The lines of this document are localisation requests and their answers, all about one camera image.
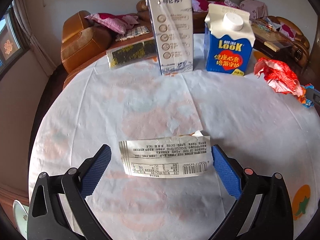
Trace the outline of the tall white milk carton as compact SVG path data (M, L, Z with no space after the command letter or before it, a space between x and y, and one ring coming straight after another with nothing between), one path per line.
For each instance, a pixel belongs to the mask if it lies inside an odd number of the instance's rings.
M174 75L193 71L193 31L176 28L169 30L166 24L161 24L158 28L151 24L161 74Z

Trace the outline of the red crumpled foil wrapper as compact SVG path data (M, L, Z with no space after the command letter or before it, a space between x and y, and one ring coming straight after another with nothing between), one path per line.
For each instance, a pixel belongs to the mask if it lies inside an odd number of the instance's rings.
M297 75L282 61L260 58L254 65L254 74L264 80L276 92L292 94L296 97L304 95L304 89L300 85Z

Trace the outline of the pink floral pillow left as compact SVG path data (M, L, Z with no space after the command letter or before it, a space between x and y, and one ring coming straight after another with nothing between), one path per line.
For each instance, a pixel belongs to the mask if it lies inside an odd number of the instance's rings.
M208 12L209 4L207 0L191 0L193 12Z

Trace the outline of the beige right curtain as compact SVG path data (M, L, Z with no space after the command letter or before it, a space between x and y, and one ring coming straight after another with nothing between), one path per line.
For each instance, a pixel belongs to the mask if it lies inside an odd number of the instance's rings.
M40 64L43 72L50 77L54 70L56 70L56 65L34 35L28 17L26 1L13 0L12 5L17 22L26 36L38 63Z

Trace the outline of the blue Look milk carton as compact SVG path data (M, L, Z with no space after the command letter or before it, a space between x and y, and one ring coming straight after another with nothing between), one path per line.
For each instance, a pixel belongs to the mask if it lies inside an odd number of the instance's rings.
M244 76L255 42L250 13L216 3L204 20L206 70Z

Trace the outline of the wooden coffee table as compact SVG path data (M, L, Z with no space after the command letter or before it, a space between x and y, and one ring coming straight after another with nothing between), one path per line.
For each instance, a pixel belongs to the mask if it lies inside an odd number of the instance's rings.
M272 59L284 60L291 56L292 42L262 23L251 24L255 35L253 48Z

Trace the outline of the white label snack wrapper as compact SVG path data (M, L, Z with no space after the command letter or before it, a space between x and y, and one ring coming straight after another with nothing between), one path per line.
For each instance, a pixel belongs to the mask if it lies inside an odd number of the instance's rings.
M119 143L125 173L148 178L187 178L213 170L210 137L200 131Z

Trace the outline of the pink floral pillow right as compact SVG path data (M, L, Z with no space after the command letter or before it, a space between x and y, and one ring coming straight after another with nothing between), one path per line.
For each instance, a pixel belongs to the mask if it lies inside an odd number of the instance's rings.
M236 9L240 9L240 6L230 0L223 0L222 1L222 5L228 6L228 7L232 7L232 8L236 8Z

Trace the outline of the dark seaweed snack packet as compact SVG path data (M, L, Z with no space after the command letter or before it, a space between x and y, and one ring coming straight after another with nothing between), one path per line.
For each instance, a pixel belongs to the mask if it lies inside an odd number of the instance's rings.
M156 54L155 39L147 38L132 44L110 49L106 52L106 57L108 66L112 69L155 57Z

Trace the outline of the white orange printed tablecloth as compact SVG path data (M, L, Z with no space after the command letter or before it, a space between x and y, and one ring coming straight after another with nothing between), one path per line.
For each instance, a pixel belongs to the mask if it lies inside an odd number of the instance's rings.
M213 167L219 145L258 175L281 175L302 233L319 204L319 115L253 72L206 71L203 39L192 72L163 76L154 60L111 69L103 57L76 74L40 124L29 192L41 172L64 174L107 144L86 202L113 239L208 239L235 203Z

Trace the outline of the brown leather chaise sofa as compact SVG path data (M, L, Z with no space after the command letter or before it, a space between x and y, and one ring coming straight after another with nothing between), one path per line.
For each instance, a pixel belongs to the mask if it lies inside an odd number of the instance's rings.
M150 32L126 41L117 41L114 31L87 19L88 15L88 11L79 11L63 24L61 61L69 74L109 49L153 37Z

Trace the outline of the pink covered chair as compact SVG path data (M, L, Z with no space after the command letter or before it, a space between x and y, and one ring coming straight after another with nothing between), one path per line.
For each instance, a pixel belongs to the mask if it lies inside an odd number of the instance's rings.
M268 16L267 5L258 0L244 0L240 3L239 7L240 9L250 13L250 20Z

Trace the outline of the pink pillow on chaise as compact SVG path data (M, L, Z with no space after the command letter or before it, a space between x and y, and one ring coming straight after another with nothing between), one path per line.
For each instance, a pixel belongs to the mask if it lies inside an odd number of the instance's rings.
M136 15L112 15L108 13L96 13L85 17L88 20L92 20L100 25L111 29L112 31L124 35L136 24L139 24L138 16Z

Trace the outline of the orange blue candy wrapper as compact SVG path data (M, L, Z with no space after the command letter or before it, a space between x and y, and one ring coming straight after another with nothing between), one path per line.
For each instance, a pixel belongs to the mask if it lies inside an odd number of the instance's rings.
M303 95L298 98L298 101L306 108L313 107L315 104L310 99L308 99L306 97L306 90L308 88L314 89L314 86L309 83L306 86L301 85L301 88L302 88L302 91L303 91Z

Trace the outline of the checkered cloth on sofa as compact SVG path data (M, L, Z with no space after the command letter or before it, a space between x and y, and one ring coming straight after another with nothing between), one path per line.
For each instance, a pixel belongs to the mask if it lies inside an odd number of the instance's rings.
M134 28L128 30L123 35L118 34L116 36L116 42L122 42L122 41L130 40L132 38L141 37L141 36L146 36L146 37L152 36L148 27L145 25L134 27Z

